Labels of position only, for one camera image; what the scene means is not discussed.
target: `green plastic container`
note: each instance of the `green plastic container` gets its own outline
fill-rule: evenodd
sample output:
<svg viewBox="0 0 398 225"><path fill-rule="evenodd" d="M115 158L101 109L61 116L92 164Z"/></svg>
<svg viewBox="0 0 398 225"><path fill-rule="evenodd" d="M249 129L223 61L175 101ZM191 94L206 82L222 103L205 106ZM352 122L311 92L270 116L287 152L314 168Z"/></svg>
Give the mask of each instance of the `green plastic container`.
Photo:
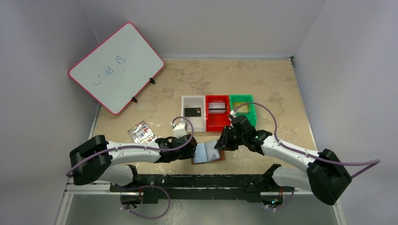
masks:
<svg viewBox="0 0 398 225"><path fill-rule="evenodd" d="M236 108L237 103L245 103L245 102L252 102L253 96L252 95L230 95L230 107L231 110ZM237 112L237 116L244 115L248 118L250 123L256 127L257 123L257 115L256 110L254 109L254 104L249 104L248 113Z"/></svg>

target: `green bin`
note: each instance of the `green bin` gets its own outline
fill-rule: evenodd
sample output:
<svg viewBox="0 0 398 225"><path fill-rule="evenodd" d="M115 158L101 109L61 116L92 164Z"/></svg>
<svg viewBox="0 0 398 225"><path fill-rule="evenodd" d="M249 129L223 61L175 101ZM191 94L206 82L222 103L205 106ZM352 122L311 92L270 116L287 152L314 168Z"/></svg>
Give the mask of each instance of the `green bin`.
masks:
<svg viewBox="0 0 398 225"><path fill-rule="evenodd" d="M234 110L237 106L241 105L239 103L246 103L246 102L252 102L252 101L253 101L252 95L230 95L231 110ZM243 110L243 112L237 112L237 116L239 116L239 115L246 116L248 118L248 120L250 121L250 123L254 127L256 127L257 116L256 116L256 110L254 109L254 104L249 104L248 108L243 108L242 110Z"/></svg>

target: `beige tabletop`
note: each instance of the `beige tabletop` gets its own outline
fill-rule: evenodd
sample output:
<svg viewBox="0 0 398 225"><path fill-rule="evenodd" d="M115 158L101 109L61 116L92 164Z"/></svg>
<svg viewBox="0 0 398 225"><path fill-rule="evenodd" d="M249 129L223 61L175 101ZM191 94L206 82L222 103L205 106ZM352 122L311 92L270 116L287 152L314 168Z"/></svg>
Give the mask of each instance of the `beige tabletop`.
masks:
<svg viewBox="0 0 398 225"><path fill-rule="evenodd" d="M181 115L182 95L253 95L255 102L267 106L278 121L279 138L314 149L310 127L302 104L293 68L287 60L166 60L155 77L119 115L102 107L94 135L105 135L113 142L133 143L127 131L141 121L157 136L172 135L171 120ZM256 106L257 129L274 131L267 111ZM198 142L218 139L219 135L198 135ZM138 173L162 174L253 174L264 173L281 160L250 152L242 146L226 151L225 160L192 165L191 160L171 163L133 163Z"/></svg>

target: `white wall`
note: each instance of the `white wall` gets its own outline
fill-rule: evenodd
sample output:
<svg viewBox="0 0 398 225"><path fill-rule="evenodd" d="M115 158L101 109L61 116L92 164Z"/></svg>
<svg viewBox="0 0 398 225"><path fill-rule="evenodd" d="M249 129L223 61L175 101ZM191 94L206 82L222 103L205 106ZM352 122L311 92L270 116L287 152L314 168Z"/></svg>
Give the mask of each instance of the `white wall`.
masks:
<svg viewBox="0 0 398 225"><path fill-rule="evenodd" d="M396 0L328 0L294 60L318 149L382 160L341 197L349 224L398 221L397 8Z"/></svg>
<svg viewBox="0 0 398 225"><path fill-rule="evenodd" d="M79 0L100 41L133 22L161 56L295 55L325 0Z"/></svg>
<svg viewBox="0 0 398 225"><path fill-rule="evenodd" d="M54 224L96 102L68 69L98 45L77 0L0 0L0 218Z"/></svg>

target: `whiteboard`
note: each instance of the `whiteboard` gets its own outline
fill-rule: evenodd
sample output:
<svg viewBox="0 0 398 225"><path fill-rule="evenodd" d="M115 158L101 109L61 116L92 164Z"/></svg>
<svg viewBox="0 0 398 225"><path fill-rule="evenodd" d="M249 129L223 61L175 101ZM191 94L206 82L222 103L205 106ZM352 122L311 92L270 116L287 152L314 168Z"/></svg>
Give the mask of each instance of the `whiteboard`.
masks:
<svg viewBox="0 0 398 225"><path fill-rule="evenodd" d="M118 114L164 66L130 22L69 71L111 113Z"/></svg>

